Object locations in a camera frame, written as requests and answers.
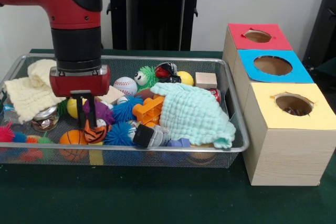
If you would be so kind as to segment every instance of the yellow ball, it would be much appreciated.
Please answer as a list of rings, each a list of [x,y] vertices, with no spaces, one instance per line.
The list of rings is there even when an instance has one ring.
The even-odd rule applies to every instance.
[[[86,99],[82,99],[83,105],[84,105],[85,102],[86,102]],[[73,118],[75,118],[75,119],[78,118],[76,99],[70,98],[68,100],[67,110],[68,110],[69,115],[71,115]]]
[[[190,86],[194,85],[194,79],[191,76],[191,74],[189,74],[188,72],[185,71],[179,71],[177,72],[177,75],[179,77],[181,77],[181,82]]]

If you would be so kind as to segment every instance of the mint green washcloth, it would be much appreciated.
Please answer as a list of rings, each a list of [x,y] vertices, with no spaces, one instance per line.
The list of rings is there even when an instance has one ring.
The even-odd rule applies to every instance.
[[[231,148],[236,129],[209,91],[182,83],[157,83],[151,91],[165,96],[160,125],[169,129],[172,139]]]

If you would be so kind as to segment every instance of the white wall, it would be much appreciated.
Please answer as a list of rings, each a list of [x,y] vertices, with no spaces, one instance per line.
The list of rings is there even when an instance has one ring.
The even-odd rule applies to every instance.
[[[277,23],[300,57],[321,0],[198,0],[192,50],[223,50],[225,27],[232,23]],[[102,40],[112,47],[111,20],[103,0]],[[0,79],[14,60],[31,48],[52,48],[47,16],[39,7],[0,8]]]

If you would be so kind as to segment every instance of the metal mesh basket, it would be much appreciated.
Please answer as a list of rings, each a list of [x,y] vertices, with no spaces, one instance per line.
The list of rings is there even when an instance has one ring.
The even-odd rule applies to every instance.
[[[27,76],[30,64],[53,55],[25,55],[17,59],[4,78],[10,80]],[[222,109],[228,113],[236,127],[236,136],[230,149],[133,146],[60,145],[60,137],[67,131],[78,129],[75,119],[68,115],[60,118],[57,127],[48,132],[54,144],[0,143],[0,163],[53,164],[53,165],[114,165],[114,166],[168,166],[168,167],[218,167],[229,168],[239,152],[249,145],[249,139],[239,108],[236,91],[228,65],[218,59],[153,58],[103,56],[102,63],[111,68],[111,84],[120,77],[134,76],[143,66],[157,66],[173,62],[179,70],[189,73],[213,72],[217,75],[218,89],[222,95]],[[6,93],[2,90],[0,102],[3,120],[3,103]],[[26,135],[41,135],[32,127],[13,126],[14,131]]]

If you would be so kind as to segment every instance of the round hole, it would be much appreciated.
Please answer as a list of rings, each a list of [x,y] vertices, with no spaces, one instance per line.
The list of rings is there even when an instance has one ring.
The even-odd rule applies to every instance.
[[[288,61],[276,56],[260,56],[254,60],[254,66],[260,71],[274,76],[284,76],[293,70]]]
[[[304,116],[312,111],[310,102],[300,96],[294,94],[285,94],[276,98],[275,102],[283,111],[291,115]]]
[[[256,43],[267,43],[272,39],[268,33],[259,30],[249,30],[244,34],[244,36]]]

